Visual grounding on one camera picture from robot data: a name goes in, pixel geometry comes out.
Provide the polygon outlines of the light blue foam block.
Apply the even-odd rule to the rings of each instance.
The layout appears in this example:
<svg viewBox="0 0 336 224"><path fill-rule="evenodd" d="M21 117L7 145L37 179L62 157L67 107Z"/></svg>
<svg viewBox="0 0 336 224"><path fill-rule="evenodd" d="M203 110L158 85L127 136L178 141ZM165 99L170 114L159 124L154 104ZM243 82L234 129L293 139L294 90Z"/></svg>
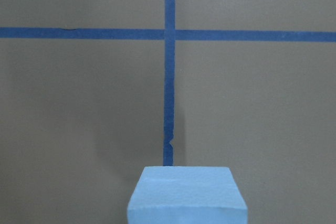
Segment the light blue foam block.
<svg viewBox="0 0 336 224"><path fill-rule="evenodd" d="M145 167L128 223L247 223L248 208L228 167Z"/></svg>

